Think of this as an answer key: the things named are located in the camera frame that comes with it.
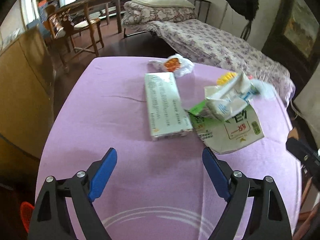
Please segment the green white crumpled bag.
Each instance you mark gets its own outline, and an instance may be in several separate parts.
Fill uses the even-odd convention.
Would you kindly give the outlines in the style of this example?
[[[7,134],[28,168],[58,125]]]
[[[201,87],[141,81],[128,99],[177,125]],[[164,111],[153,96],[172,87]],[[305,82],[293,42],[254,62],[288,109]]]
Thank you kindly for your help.
[[[251,105],[225,121],[210,116],[204,101],[191,108],[188,114],[197,136],[218,154],[238,151],[264,137],[258,116]]]

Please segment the crumpled white blue carton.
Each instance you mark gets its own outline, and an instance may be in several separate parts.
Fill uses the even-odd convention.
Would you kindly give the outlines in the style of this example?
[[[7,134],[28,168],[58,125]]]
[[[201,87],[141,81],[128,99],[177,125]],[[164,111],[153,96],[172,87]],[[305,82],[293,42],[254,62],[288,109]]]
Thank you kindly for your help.
[[[208,117],[225,121],[239,114],[259,94],[245,73],[238,73],[224,85],[204,88],[204,110]]]

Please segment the red plastic waste basket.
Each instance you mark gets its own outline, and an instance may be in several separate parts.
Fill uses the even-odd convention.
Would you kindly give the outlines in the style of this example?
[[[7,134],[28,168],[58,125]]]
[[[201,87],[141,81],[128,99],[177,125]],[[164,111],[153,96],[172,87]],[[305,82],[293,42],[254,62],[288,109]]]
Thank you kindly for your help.
[[[29,202],[22,202],[20,205],[20,217],[22,220],[22,224],[26,230],[26,232],[29,232],[29,226],[31,217],[34,211],[34,206],[31,205]]]

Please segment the white carton box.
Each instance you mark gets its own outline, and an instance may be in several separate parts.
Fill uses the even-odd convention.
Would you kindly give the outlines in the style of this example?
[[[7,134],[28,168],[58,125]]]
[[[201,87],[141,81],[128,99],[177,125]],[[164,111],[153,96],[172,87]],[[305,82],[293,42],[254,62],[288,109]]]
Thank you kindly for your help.
[[[173,73],[147,73],[144,85],[153,141],[184,137],[193,130],[189,116],[182,107]]]

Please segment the tan wooden cabinet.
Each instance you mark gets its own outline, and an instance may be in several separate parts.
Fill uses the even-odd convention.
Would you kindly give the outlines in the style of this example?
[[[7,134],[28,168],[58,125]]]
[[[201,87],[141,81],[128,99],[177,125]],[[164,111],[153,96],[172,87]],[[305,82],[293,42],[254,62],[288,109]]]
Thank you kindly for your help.
[[[1,135],[41,158],[54,122],[55,70],[38,27],[1,51]]]

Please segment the orange white plastic wrapper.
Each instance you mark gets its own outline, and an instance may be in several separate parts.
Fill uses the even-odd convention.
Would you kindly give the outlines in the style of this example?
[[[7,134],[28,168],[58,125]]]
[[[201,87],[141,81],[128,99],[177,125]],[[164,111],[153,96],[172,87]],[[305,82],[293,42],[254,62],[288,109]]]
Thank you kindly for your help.
[[[180,54],[175,54],[164,60],[150,60],[149,65],[160,72],[171,72],[176,78],[191,74],[195,64]]]

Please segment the framed painting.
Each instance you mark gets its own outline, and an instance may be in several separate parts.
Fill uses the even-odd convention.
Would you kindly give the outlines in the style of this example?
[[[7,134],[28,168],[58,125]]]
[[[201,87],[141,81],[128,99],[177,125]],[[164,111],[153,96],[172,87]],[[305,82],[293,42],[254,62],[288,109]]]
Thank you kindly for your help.
[[[282,34],[290,44],[309,60],[319,34],[319,21],[305,0],[286,0],[282,10]]]

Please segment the floral purple bed quilt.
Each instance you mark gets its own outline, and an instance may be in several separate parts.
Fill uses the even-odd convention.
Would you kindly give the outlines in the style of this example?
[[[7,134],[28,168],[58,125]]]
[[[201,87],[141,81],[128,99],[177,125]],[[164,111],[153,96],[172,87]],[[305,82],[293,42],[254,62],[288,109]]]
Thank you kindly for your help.
[[[272,84],[283,104],[295,94],[290,72],[279,62],[243,39],[196,19],[191,8],[147,7],[133,1],[124,4],[122,25],[156,34],[178,54],[195,63],[243,71]]]

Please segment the wooden chair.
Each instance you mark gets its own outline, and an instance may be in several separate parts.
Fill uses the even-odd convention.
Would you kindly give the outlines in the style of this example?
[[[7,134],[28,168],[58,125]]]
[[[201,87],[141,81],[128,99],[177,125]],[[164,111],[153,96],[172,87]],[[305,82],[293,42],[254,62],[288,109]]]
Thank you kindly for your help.
[[[71,60],[81,53],[92,53],[99,56],[97,44],[101,44],[101,46],[104,47],[100,30],[101,21],[99,18],[90,19],[89,17],[89,8],[97,5],[97,1],[98,0],[81,0],[61,7],[60,9],[57,9],[56,6],[51,4],[45,8],[52,40],[62,44],[68,44],[68,42],[71,41],[73,51],[75,52],[70,58]],[[71,15],[81,11],[84,13],[84,20],[75,24]],[[86,30],[89,31],[91,44],[86,47],[74,46],[73,35]]]

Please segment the wooden desk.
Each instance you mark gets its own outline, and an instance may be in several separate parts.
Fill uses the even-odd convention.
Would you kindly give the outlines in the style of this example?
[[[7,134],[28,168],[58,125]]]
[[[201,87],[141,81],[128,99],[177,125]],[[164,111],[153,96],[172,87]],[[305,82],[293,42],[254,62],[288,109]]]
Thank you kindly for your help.
[[[105,18],[107,24],[110,23],[110,16],[115,15],[117,19],[118,33],[122,33],[121,14],[124,12],[123,5],[127,0],[88,0],[89,8],[103,9],[105,12],[101,14]]]

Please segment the cream pillow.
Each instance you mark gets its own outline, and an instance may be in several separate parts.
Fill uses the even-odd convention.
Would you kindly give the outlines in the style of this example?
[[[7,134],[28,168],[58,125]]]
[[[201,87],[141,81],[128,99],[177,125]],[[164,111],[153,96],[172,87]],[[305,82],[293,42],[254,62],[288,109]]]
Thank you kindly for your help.
[[[147,7],[178,7],[178,8],[191,8],[195,6],[188,0],[131,0],[137,4],[141,4]]]

